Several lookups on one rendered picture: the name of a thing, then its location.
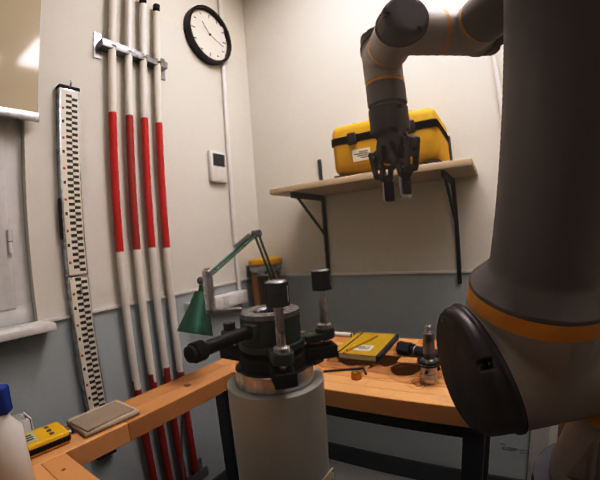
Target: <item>yellow calculator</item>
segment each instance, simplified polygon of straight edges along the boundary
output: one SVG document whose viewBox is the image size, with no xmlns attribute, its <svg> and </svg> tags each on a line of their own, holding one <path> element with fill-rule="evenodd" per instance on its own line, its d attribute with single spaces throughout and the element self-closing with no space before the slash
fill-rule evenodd
<svg viewBox="0 0 600 480">
<path fill-rule="evenodd" d="M 69 431 L 58 422 L 50 423 L 25 434 L 31 458 L 61 447 L 71 440 Z"/>
</svg>

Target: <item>wooden tabletop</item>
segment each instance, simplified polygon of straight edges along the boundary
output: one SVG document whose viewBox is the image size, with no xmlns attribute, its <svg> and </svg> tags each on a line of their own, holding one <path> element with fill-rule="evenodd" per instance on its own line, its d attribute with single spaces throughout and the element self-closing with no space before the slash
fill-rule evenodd
<svg viewBox="0 0 600 480">
<path fill-rule="evenodd" d="M 475 177 L 478 170 L 473 159 L 461 158 L 448 162 L 427 163 L 420 165 L 411 176 L 412 183 L 441 181 L 440 172 L 444 170 L 455 179 Z M 394 183 L 398 184 L 398 176 L 394 175 Z M 289 197 L 292 193 L 308 193 L 312 195 L 337 195 L 339 193 L 358 192 L 381 188 L 379 181 L 373 178 L 371 172 L 347 175 L 338 178 L 327 178 L 315 182 L 298 183 L 286 187 L 272 188 L 270 195 Z"/>
<path fill-rule="evenodd" d="M 336 343 L 348 341 L 336 337 Z M 403 339 L 418 345 L 422 340 Z M 100 458 L 168 423 L 189 410 L 227 390 L 227 381 L 235 373 L 236 362 L 219 360 L 167 385 L 127 400 L 140 410 L 130 418 L 93 437 L 78 434 L 60 448 L 32 460 L 37 480 L 94 480 L 82 465 Z M 320 370 L 358 366 L 359 362 L 328 359 L 318 365 Z M 325 373 L 325 392 L 328 406 L 358 412 L 374 413 L 407 420 L 467 427 L 456 410 L 438 373 L 436 385 L 420 383 L 420 368 L 415 358 L 400 357 L 395 346 L 378 363 L 366 365 L 367 375 L 352 380 L 351 372 Z"/>
</svg>

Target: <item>electrical socket strip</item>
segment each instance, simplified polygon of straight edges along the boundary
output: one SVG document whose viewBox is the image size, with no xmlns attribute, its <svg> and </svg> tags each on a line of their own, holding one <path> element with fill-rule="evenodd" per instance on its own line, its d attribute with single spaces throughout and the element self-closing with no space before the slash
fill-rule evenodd
<svg viewBox="0 0 600 480">
<path fill-rule="evenodd" d="M 91 309 L 84 234 L 80 177 L 80 90 L 58 85 L 56 94 L 60 238 L 63 242 L 67 297 L 75 334 L 74 346 L 78 355 L 76 365 L 82 378 L 85 406 L 91 410 L 104 405 L 106 400 Z"/>
</svg>

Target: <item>white bottle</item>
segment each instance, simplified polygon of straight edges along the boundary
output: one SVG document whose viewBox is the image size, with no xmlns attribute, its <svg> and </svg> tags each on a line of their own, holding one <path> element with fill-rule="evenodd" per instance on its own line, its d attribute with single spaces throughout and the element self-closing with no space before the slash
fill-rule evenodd
<svg viewBox="0 0 600 480">
<path fill-rule="evenodd" d="M 13 410 L 8 385 L 0 385 L 0 480 L 35 480 L 23 425 Z"/>
</svg>

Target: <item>clock face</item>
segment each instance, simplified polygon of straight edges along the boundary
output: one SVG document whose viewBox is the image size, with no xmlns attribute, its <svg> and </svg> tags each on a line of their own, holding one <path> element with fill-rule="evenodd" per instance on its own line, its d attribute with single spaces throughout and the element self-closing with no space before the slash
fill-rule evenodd
<svg viewBox="0 0 600 480">
<path fill-rule="evenodd" d="M 231 55 L 229 31 L 209 7 L 198 5 L 187 12 L 184 33 L 191 50 L 209 65 L 221 65 Z"/>
</svg>

